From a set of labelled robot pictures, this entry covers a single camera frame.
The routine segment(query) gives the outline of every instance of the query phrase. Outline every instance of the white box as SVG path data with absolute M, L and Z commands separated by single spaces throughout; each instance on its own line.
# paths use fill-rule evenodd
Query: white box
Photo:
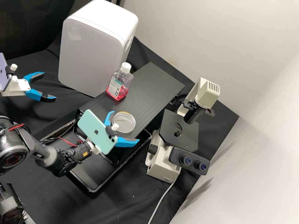
M 63 22 L 59 81 L 96 97 L 126 61 L 137 28 L 135 14 L 105 0 L 93 0 Z

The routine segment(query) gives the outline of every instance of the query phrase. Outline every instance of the mint green iphone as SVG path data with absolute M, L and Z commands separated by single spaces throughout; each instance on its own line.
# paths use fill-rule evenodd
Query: mint green iphone
M 117 136 L 110 136 L 106 132 L 106 126 L 91 110 L 84 112 L 78 121 L 78 127 L 105 155 L 108 154 L 117 143 Z

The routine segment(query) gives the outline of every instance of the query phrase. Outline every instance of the white cap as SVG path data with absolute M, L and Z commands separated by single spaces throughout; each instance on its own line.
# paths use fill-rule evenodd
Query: white cap
M 18 66 L 17 66 L 16 64 L 12 64 L 12 65 L 10 66 L 10 70 L 12 70 L 12 71 L 16 71 L 17 68 L 18 68 Z
M 119 128 L 119 125 L 118 125 L 117 123 L 114 123 L 114 124 L 112 125 L 112 127 L 111 127 L 111 129 L 112 129 L 113 131 L 117 131 L 118 128 Z
M 121 64 L 121 71 L 124 73 L 129 73 L 131 70 L 131 65 L 127 62 L 124 62 L 123 64 Z

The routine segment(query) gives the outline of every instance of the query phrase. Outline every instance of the white wall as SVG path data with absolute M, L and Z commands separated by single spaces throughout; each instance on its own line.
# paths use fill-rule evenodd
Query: white wall
M 255 103 L 299 52 L 298 0 L 122 0 L 136 37 L 193 81 L 221 87 L 236 113 Z
M 299 223 L 299 55 L 240 118 L 171 224 Z
M 142 43 L 241 116 L 171 224 L 299 223 L 298 1 L 122 2 Z

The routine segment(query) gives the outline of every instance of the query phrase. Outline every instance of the black fabric backdrop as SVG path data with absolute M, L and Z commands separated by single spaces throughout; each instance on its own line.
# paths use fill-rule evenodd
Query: black fabric backdrop
M 186 85 L 183 95 L 194 85 L 136 38 L 133 40 L 127 61 L 132 64 L 134 70 L 152 61 Z M 45 78 L 33 83 L 32 87 L 57 96 L 57 101 L 51 104 L 26 97 L 0 97 L 0 114 L 9 116 L 16 122 L 27 123 L 36 137 L 52 131 L 51 121 L 61 119 L 90 100 L 89 96 L 58 81 L 59 59 L 53 52 L 44 50 L 9 60 L 8 63 L 16 63 L 19 66 L 19 77 L 30 72 L 44 71 Z M 178 100 L 175 106 L 168 105 L 167 108 L 175 110 L 182 100 L 183 98 Z M 201 145 L 197 154 L 208 159 L 214 155 L 238 118 L 218 101 L 213 108 L 216 111 L 215 118 L 199 120 Z M 161 119 L 162 113 L 150 123 L 147 130 L 158 128 Z M 37 223 L 147 223 L 169 184 L 146 175 L 146 152 L 147 146 L 94 195 L 85 194 L 67 177 L 54 177 L 47 170 L 38 167 L 30 158 L 4 175 L 4 179 L 13 183 L 27 211 Z M 158 209 L 153 223 L 169 223 L 197 179 L 197 175 L 183 169 Z
M 63 19 L 73 1 L 6 1 L 0 5 L 0 51 L 8 63 L 18 65 L 19 78 L 35 71 L 44 71 L 45 78 L 32 87 L 57 96 L 52 104 L 26 97 L 0 97 L 0 115 L 16 122 L 25 122 L 32 134 L 39 138 L 74 117 L 73 111 L 90 100 L 89 96 L 62 85 L 57 78 L 60 36 L 48 47 L 61 30 Z M 134 38 L 127 59 L 135 71 L 152 61 L 182 82 L 186 87 L 182 96 L 194 83 Z M 183 98 L 168 109 L 176 110 Z M 200 150 L 211 159 L 238 116 L 220 102 L 213 107 L 217 116 L 212 120 L 200 118 Z M 147 127 L 159 127 L 160 113 Z M 30 158 L 4 176 L 10 181 L 26 209 L 37 224 L 43 223 L 147 223 L 158 200 L 169 184 L 146 175 L 144 165 L 146 147 L 138 152 L 107 184 L 94 195 L 85 194 L 67 177 L 56 178 L 38 167 Z M 173 188 L 158 209 L 153 223 L 168 223 L 198 179 L 182 170 Z

